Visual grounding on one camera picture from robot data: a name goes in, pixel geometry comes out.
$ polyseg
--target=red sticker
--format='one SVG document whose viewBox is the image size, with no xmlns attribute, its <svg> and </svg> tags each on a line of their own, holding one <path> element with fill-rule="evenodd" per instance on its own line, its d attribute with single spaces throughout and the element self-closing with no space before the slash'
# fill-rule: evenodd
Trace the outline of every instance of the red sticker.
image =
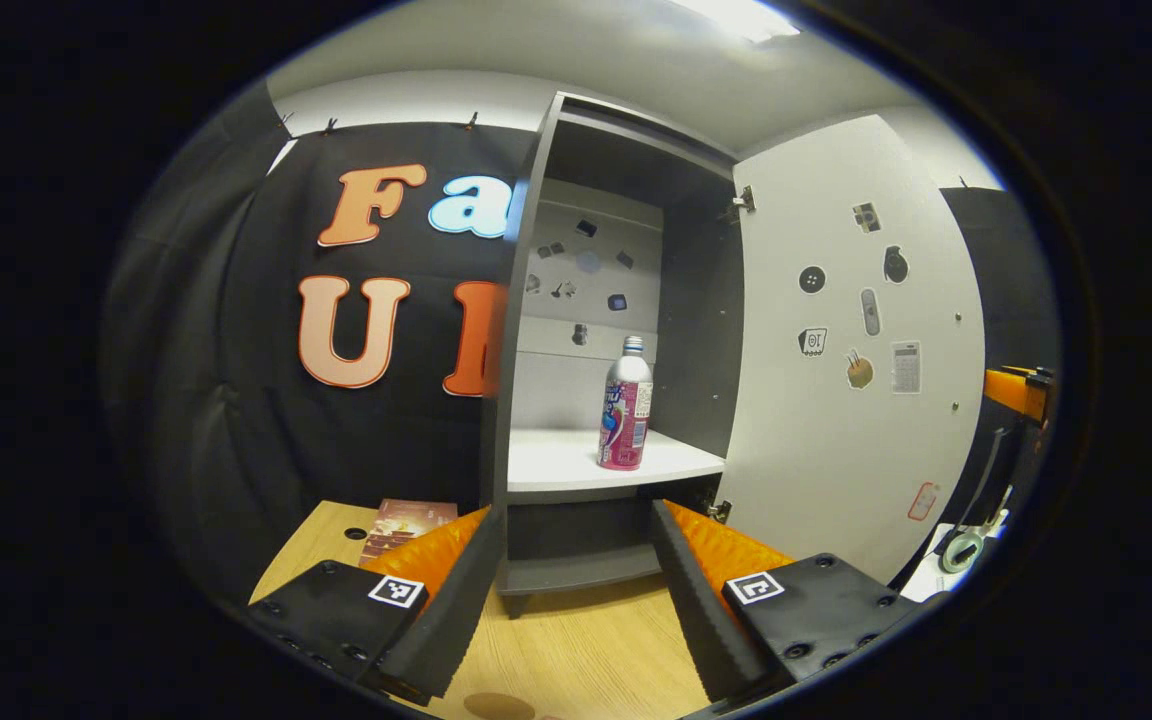
<svg viewBox="0 0 1152 720">
<path fill-rule="evenodd" d="M 914 499 L 914 505 L 909 506 L 909 520 L 918 520 L 922 523 L 927 520 L 932 506 L 937 505 L 937 491 L 939 487 L 933 483 L 923 483 L 918 488 L 918 497 Z"/>
</svg>

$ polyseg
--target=door hinge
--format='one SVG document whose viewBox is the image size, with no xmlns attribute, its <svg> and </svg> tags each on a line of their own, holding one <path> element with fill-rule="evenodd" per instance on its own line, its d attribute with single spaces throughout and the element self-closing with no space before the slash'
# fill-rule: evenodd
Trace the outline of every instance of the door hinge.
<svg viewBox="0 0 1152 720">
<path fill-rule="evenodd" d="M 749 210 L 750 213 L 755 211 L 755 189 L 750 185 L 745 185 L 745 190 L 740 192 L 740 197 L 732 197 L 732 205 L 736 209 Z"/>
<path fill-rule="evenodd" d="M 718 505 L 711 505 L 705 515 L 708 515 L 711 520 L 715 520 L 718 524 L 726 525 L 727 516 L 732 515 L 732 502 L 723 500 Z"/>
<path fill-rule="evenodd" d="M 732 197 L 732 205 L 723 210 L 719 219 L 727 220 L 728 223 L 738 223 L 741 209 L 748 210 L 750 213 L 755 211 L 755 189 L 748 184 L 745 190 L 740 192 L 740 197 Z"/>
</svg>

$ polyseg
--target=cabinet door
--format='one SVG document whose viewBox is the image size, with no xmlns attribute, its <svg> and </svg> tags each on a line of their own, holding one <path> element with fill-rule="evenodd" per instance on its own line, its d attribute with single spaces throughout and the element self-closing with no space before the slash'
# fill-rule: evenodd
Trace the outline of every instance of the cabinet door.
<svg viewBox="0 0 1152 720">
<path fill-rule="evenodd" d="M 755 211 L 741 210 L 728 524 L 887 583 L 954 492 L 980 410 L 980 296 L 963 236 L 876 115 L 787 141 L 733 179 L 753 188 Z"/>
<path fill-rule="evenodd" d="M 536 141 L 526 152 L 524 167 L 509 196 L 503 242 L 513 247 L 509 263 L 500 270 L 488 325 L 488 344 L 483 357 L 483 442 L 479 458 L 480 498 L 484 505 L 505 506 L 509 472 L 509 414 L 513 406 L 513 370 L 522 323 L 522 287 L 526 281 L 526 248 L 540 204 L 540 183 L 550 145 L 558 127 L 563 97 L 554 94 L 550 109 L 536 129 Z"/>
</svg>

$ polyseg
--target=cabinet shelf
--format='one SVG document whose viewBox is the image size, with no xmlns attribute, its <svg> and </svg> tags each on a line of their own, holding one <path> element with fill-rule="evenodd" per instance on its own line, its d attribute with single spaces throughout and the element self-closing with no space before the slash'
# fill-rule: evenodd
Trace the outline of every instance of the cabinet shelf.
<svg viewBox="0 0 1152 720">
<path fill-rule="evenodd" d="M 509 492 L 634 487 L 721 473 L 726 461 L 647 430 L 637 470 L 598 465 L 598 430 L 515 429 L 509 433 Z"/>
<path fill-rule="evenodd" d="M 622 579 L 644 578 L 660 571 L 652 543 L 566 558 L 509 560 L 498 592 L 502 596 L 535 594 L 593 588 Z"/>
</svg>

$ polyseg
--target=brown book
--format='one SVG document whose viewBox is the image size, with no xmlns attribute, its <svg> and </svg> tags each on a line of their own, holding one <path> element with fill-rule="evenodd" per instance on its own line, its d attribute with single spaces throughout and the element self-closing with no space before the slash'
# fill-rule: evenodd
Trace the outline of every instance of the brown book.
<svg viewBox="0 0 1152 720">
<path fill-rule="evenodd" d="M 392 500 L 385 498 L 376 511 L 376 523 L 362 547 L 358 564 L 374 560 L 385 552 L 401 547 L 410 539 L 420 537 L 435 528 L 456 520 L 454 502 L 422 502 L 415 500 Z"/>
</svg>

